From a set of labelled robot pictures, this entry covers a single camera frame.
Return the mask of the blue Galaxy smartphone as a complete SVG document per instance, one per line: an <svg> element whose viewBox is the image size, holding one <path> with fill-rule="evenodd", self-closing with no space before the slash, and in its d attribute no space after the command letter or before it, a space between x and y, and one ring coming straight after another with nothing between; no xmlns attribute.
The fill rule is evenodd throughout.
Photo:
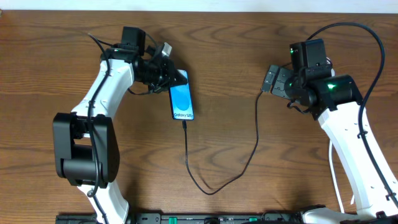
<svg viewBox="0 0 398 224"><path fill-rule="evenodd" d="M194 112L188 73L185 70L178 70L178 72L186 78L187 83L171 87L169 90L172 118L192 121Z"/></svg>

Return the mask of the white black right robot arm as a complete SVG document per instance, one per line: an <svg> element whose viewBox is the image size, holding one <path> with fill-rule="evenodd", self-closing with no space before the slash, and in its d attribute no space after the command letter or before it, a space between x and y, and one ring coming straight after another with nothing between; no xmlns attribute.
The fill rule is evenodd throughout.
<svg viewBox="0 0 398 224"><path fill-rule="evenodd" d="M397 223L397 179L371 131L353 78L336 76L322 39L290 45L292 69L271 65L261 90L305 106L326 132L349 180L354 215L324 206L300 213L304 223Z"/></svg>

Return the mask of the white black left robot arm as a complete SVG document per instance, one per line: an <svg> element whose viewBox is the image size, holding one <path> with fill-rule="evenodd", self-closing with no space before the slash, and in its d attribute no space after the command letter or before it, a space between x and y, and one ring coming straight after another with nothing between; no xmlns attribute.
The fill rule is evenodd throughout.
<svg viewBox="0 0 398 224"><path fill-rule="evenodd" d="M146 45L148 34L138 27L124 27L121 41L98 39L101 50L98 75L85 97L69 113L53 119L55 169L90 201L92 215L57 215L56 223L133 223L129 203L116 181L120 153L114 116L134 82L148 87L148 94L167 91L188 80L170 59L172 47Z"/></svg>

